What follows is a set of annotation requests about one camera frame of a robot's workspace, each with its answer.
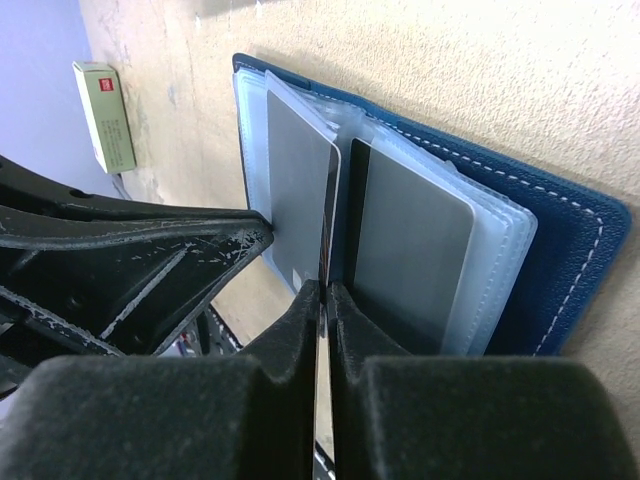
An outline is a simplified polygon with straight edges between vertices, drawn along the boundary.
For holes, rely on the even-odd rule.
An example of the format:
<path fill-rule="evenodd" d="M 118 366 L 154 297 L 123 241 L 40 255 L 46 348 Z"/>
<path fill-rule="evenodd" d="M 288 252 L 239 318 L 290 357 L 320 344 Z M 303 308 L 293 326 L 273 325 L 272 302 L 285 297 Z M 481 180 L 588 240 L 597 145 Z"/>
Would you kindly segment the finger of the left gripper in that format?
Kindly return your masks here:
<path fill-rule="evenodd" d="M 273 240 L 252 210 L 88 194 L 1 162 L 1 319 L 78 353 L 166 348 Z"/>

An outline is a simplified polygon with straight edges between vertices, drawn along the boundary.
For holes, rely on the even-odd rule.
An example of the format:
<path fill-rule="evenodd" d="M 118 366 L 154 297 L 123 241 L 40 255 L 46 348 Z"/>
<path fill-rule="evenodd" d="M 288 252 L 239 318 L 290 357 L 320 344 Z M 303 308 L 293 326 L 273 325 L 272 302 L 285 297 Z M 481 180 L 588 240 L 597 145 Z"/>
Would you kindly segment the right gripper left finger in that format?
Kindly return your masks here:
<path fill-rule="evenodd" d="M 308 479 L 320 287 L 232 355 L 40 364 L 1 433 L 5 479 Z"/>

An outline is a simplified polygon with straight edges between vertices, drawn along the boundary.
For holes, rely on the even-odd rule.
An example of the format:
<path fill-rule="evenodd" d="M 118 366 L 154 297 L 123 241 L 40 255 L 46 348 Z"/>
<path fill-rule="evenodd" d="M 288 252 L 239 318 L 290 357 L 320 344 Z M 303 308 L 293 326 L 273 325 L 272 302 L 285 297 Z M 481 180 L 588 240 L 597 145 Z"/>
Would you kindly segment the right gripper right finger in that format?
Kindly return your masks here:
<path fill-rule="evenodd" d="M 609 396 L 557 357 L 412 355 L 327 293 L 340 479 L 635 479 Z"/>

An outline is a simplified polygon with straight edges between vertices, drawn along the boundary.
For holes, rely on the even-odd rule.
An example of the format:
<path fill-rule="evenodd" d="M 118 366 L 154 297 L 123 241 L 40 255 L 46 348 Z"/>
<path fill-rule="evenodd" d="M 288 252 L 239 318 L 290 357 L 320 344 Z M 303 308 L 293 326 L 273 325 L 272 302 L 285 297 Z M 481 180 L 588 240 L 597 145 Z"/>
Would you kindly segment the blue leather card holder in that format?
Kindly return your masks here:
<path fill-rule="evenodd" d="M 620 200 L 387 110 L 244 53 L 235 71 L 273 72 L 291 86 L 360 107 L 467 177 L 508 196 L 538 220 L 533 244 L 488 344 L 490 355 L 560 352 L 597 293 L 631 230 Z"/>

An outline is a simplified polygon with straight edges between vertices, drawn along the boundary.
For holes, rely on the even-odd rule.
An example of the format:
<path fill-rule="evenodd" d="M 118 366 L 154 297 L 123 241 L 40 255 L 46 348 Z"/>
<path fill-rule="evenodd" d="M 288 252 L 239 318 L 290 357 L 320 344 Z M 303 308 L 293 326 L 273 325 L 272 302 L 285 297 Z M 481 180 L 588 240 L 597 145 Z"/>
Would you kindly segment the silver grey credit card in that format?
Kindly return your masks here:
<path fill-rule="evenodd" d="M 273 261 L 299 291 L 319 278 L 331 137 L 274 92 L 267 93 Z"/>

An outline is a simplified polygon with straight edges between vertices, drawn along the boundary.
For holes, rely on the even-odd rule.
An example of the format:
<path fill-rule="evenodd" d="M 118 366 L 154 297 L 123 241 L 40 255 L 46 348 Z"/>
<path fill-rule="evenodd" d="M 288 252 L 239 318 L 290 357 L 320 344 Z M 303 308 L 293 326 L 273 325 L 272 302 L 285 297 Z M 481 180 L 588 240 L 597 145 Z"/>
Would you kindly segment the black credit card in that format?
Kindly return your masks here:
<path fill-rule="evenodd" d="M 340 150 L 334 143 L 330 143 L 320 250 L 320 279 L 324 286 L 329 283 L 331 249 L 335 222 L 335 202 L 337 198 L 336 187 L 339 183 L 340 163 Z"/>

